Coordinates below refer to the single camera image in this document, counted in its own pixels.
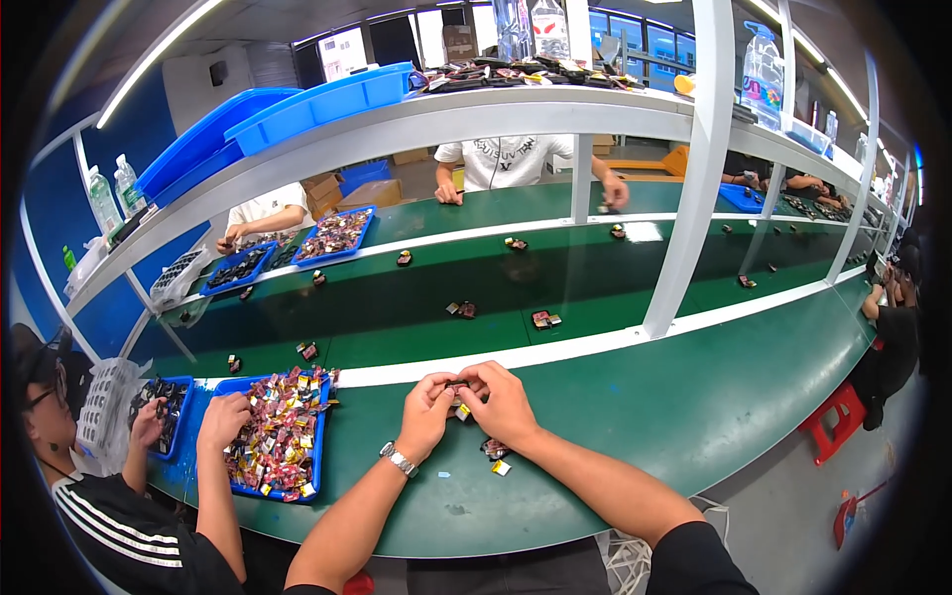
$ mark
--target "blue plastic crate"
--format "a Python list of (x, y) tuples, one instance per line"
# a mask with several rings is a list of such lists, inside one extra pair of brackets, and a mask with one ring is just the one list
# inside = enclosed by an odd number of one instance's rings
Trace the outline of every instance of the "blue plastic crate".
[[(298, 254), (301, 253), (301, 249), (298, 248), (297, 251), (294, 252), (294, 257), (291, 258), (291, 263), (292, 263), (293, 265), (297, 266), (297, 267), (310, 267), (311, 265), (317, 265), (317, 264), (319, 264), (319, 263), (323, 263), (323, 262), (328, 261), (328, 260), (335, 260), (335, 259), (341, 258), (342, 256), (349, 256), (350, 254), (353, 254), (354, 252), (356, 252), (357, 250), (359, 250), (359, 249), (360, 249), (361, 242), (364, 241), (364, 236), (367, 235), (367, 230), (370, 228), (370, 222), (373, 221), (373, 214), (377, 211), (377, 207), (376, 207), (375, 205), (371, 205), (371, 206), (369, 206), (369, 207), (353, 208), (353, 209), (351, 209), (351, 210), (345, 210), (344, 212), (342, 212), (342, 213), (337, 213), (337, 214), (338, 214), (338, 215), (348, 215), (348, 214), (351, 214), (352, 212), (357, 212), (358, 210), (369, 210), (369, 211), (370, 211), (370, 216), (367, 218), (367, 222), (364, 223), (364, 228), (361, 229), (361, 231), (360, 231), (360, 237), (357, 238), (357, 243), (354, 244), (354, 247), (353, 247), (353, 248), (351, 248), (351, 249), (349, 249), (349, 250), (341, 250), (340, 252), (331, 252), (331, 253), (328, 253), (328, 254), (319, 254), (319, 255), (317, 255), (317, 256), (311, 256), (310, 258), (306, 258), (306, 259), (304, 259), (304, 260), (302, 260), (302, 261), (300, 261), (300, 262), (298, 262), (298, 261), (296, 260), (297, 257), (298, 257)], [(318, 226), (316, 226), (316, 225), (315, 225), (313, 228), (311, 228), (311, 230), (310, 230), (310, 232), (307, 234), (307, 236), (305, 236), (305, 238), (304, 238), (303, 240), (301, 240), (301, 246), (304, 245), (304, 242), (306, 242), (306, 241), (309, 240), (310, 238), (312, 238), (312, 237), (314, 237), (315, 235), (317, 235), (317, 228), (318, 228)]]
[(724, 184), (721, 183), (721, 189), (718, 190), (718, 194), (723, 196), (731, 205), (737, 207), (741, 213), (759, 213), (764, 210), (764, 203), (758, 203), (754, 200), (755, 197), (760, 196), (761, 200), (764, 197), (754, 189), (750, 189), (750, 196), (744, 196), (744, 189), (749, 188), (748, 186), (741, 186), (740, 184)]
[(225, 138), (250, 156), (328, 122), (400, 103), (411, 72), (412, 63), (400, 62), (318, 85), (232, 126)]
[(181, 178), (150, 198), (157, 207), (162, 208), (244, 156), (241, 147), (238, 147), (238, 143), (228, 141), (221, 150), (213, 153), (208, 159), (187, 171)]
[[(309, 370), (303, 370), (302, 375), (310, 376)], [(227, 395), (232, 392), (248, 392), (251, 389), (251, 384), (263, 380), (265, 378), (270, 378), (271, 375), (266, 376), (247, 376), (245, 378), (233, 378), (228, 380), (223, 380), (218, 383), (218, 386), (215, 388), (215, 392), (212, 396)], [(326, 374), (321, 375), (321, 403), (326, 403), (327, 399), (330, 396), (330, 379)], [(301, 496), (294, 502), (309, 502), (313, 500), (317, 493), (321, 490), (321, 453), (324, 450), (324, 422), (325, 416), (327, 415), (326, 411), (321, 411), (317, 414), (317, 423), (314, 425), (314, 449), (311, 454), (311, 474), (310, 474), (310, 484), (314, 487), (314, 493), (310, 496)], [(285, 492), (283, 490), (273, 489), (266, 496), (257, 489), (251, 487), (240, 486), (234, 482), (231, 483), (231, 491), (236, 494), (247, 494), (248, 496), (258, 496), (259, 498), (270, 498), (274, 500), (284, 500)]]
[[(149, 456), (160, 461), (167, 461), (172, 458), (172, 455), (175, 454), (175, 448), (179, 443), (179, 435), (182, 434), (182, 428), (185, 427), (186, 422), (188, 421), (188, 406), (191, 405), (191, 393), (195, 390), (195, 379), (191, 376), (170, 376), (163, 377), (162, 380), (166, 382), (172, 382), (176, 385), (182, 385), (188, 383), (188, 391), (185, 393), (185, 399), (182, 399), (182, 406), (179, 408), (179, 421), (175, 425), (174, 433), (172, 434), (172, 444), (169, 446), (169, 452), (162, 454), (161, 452), (155, 452), (152, 449), (149, 450)], [(153, 384), (155, 381), (150, 380), (149, 384)]]
[[(159, 207), (170, 203), (182, 195), (188, 188), (208, 179), (211, 174), (231, 165), (241, 158), (227, 162), (215, 171), (211, 166), (220, 166), (225, 157), (233, 157), (228, 151), (220, 154), (226, 147), (225, 130), (247, 120), (262, 109), (273, 106), (301, 92), (301, 89), (247, 89), (228, 99), (225, 103), (209, 112), (204, 118), (175, 139), (152, 164), (142, 172), (135, 188), (155, 201)], [(201, 179), (194, 170), (202, 169)], [(169, 186), (189, 177), (194, 180), (186, 190), (178, 194), (164, 193)]]
[(347, 197), (351, 192), (367, 182), (390, 179), (390, 165), (386, 159), (371, 161), (362, 166), (341, 170), (344, 181), (340, 184), (341, 194)]
[(240, 265), (241, 261), (245, 259), (247, 252), (250, 252), (255, 249), (264, 248), (266, 250), (265, 257), (258, 261), (257, 266), (251, 270), (251, 273), (245, 275), (241, 279), (236, 281), (229, 281), (225, 284), (218, 286), (217, 288), (209, 288), (208, 282), (206, 282), (201, 290), (198, 292), (200, 295), (210, 296), (215, 295), (216, 293), (221, 293), (222, 291), (228, 291), (230, 289), (242, 288), (246, 285), (251, 285), (254, 283), (254, 280), (258, 278), (258, 275), (261, 274), (261, 269), (265, 267), (265, 264), (268, 262), (268, 259), (271, 257), (271, 254), (274, 253), (274, 249), (277, 248), (278, 243), (275, 242), (264, 242), (264, 244), (259, 244), (258, 246), (252, 246), (251, 248), (244, 249), (240, 252), (231, 254), (222, 259), (222, 262), (218, 263), (218, 266), (215, 267), (208, 277), (209, 279), (215, 275), (219, 268), (234, 267), (235, 265)]

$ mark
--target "metal watch band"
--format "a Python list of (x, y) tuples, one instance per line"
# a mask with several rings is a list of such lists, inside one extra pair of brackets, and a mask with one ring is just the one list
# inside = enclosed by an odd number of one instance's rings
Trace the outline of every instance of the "metal watch band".
[(408, 461), (404, 455), (397, 451), (393, 445), (393, 441), (386, 443), (384, 447), (381, 448), (380, 457), (388, 458), (390, 462), (403, 471), (407, 477), (415, 477), (419, 470), (416, 465)]

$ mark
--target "white t-shirt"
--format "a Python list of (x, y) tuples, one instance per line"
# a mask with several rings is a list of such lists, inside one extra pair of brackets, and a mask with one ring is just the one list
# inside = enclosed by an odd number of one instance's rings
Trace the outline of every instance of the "white t-shirt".
[[(304, 187), (301, 186), (300, 182), (291, 182), (287, 186), (281, 186), (276, 190), (266, 192), (257, 198), (252, 198), (246, 203), (233, 208), (231, 212), (228, 213), (228, 226), (231, 227), (264, 219), (292, 205), (304, 209), (304, 221), (301, 222), (301, 225), (281, 229), (281, 231), (294, 231), (296, 229), (309, 228), (314, 225), (314, 220), (311, 219), (310, 212), (307, 210), (307, 196), (304, 193)], [(250, 233), (248, 236), (242, 238), (242, 241), (256, 240), (260, 235), (260, 233)]]
[(573, 151), (571, 134), (542, 134), (448, 143), (440, 145), (433, 157), (443, 163), (455, 163), (463, 157), (463, 190), (472, 191), (488, 190), (490, 183), (492, 188), (536, 184), (548, 155), (571, 159)]

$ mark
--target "person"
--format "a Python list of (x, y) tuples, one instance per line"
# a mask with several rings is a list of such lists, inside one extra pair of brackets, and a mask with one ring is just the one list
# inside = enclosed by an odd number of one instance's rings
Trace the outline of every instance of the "person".
[[(394, 502), (413, 481), (407, 475), (412, 477), (443, 437), (453, 400), (446, 383), (453, 380), (469, 381), (469, 387), (459, 388), (459, 397), (489, 436), (565, 484), (606, 523), (648, 543), (654, 552), (649, 594), (757, 592), (694, 505), (638, 468), (541, 428), (519, 379), (496, 362), (485, 362), (458, 375), (429, 374), (410, 391), (400, 435), (307, 535), (288, 570), (286, 595), (340, 595), (347, 579), (363, 567)], [(504, 560), (410, 562), (410, 595), (510, 593), (517, 586), (520, 593), (610, 592), (591, 537), (508, 554)]]
[(192, 531), (145, 496), (147, 451), (162, 431), (156, 411), (164, 399), (140, 409), (121, 473), (83, 474), (69, 454), (76, 423), (63, 356), (71, 338), (64, 335), (53, 349), (24, 325), (11, 334), (23, 424), (60, 519), (86, 560), (129, 593), (243, 593), (242, 544), (222, 450), (250, 418), (248, 400), (235, 393), (208, 405), (195, 446), (202, 507)]
[(295, 231), (313, 225), (304, 187), (300, 182), (291, 182), (229, 211), (228, 230), (215, 247), (222, 254), (233, 254), (239, 240), (256, 241), (266, 233)]
[[(873, 285), (863, 301), (863, 315), (876, 321), (876, 336), (883, 342), (882, 349), (867, 349), (849, 374), (850, 384), (866, 407), (863, 427), (867, 430), (883, 423), (886, 399), (905, 385), (919, 359), (919, 281), (919, 251), (912, 246), (900, 248), (895, 262), (886, 267), (885, 287)], [(884, 292), (888, 306), (879, 305)], [(897, 304), (897, 295), (902, 296), (901, 304)]]
[(835, 186), (816, 176), (807, 175), (798, 169), (787, 168), (785, 178), (784, 194), (823, 203), (832, 208), (849, 207), (849, 199), (842, 194), (837, 195)]
[[(453, 183), (453, 168), (463, 159), (466, 170), (463, 190), (489, 190), (537, 184), (548, 155), (571, 159), (574, 153), (571, 134), (538, 136), (500, 136), (440, 145), (433, 157), (436, 167), (436, 191), (433, 195), (444, 204), (461, 205), (463, 195)], [(603, 198), (611, 208), (628, 202), (628, 186), (608, 165), (592, 156), (592, 173), (605, 187)]]
[(770, 164), (758, 157), (729, 150), (724, 158), (721, 182), (766, 191), (770, 182)]

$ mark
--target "large water jug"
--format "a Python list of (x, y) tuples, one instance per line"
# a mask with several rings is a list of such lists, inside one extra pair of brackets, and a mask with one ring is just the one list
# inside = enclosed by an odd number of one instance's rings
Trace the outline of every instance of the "large water jug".
[(555, 0), (536, 0), (532, 7), (532, 29), (537, 54), (556, 59), (569, 57), (565, 12)]
[(783, 65), (774, 45), (773, 32), (760, 23), (744, 21), (754, 32), (744, 53), (744, 91), (741, 105), (757, 114), (762, 126), (780, 129), (780, 105), (783, 100)]

